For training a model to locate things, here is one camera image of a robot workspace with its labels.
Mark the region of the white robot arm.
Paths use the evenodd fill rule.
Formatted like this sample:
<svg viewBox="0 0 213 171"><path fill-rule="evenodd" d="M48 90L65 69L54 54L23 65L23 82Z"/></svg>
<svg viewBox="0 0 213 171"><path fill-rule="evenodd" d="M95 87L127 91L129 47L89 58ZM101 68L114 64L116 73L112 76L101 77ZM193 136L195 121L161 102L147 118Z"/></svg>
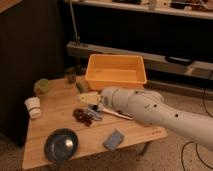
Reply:
<svg viewBox="0 0 213 171"><path fill-rule="evenodd" d="M156 91L105 87L81 93L78 100L103 112L167 128L213 150L213 118L170 107Z"/></svg>

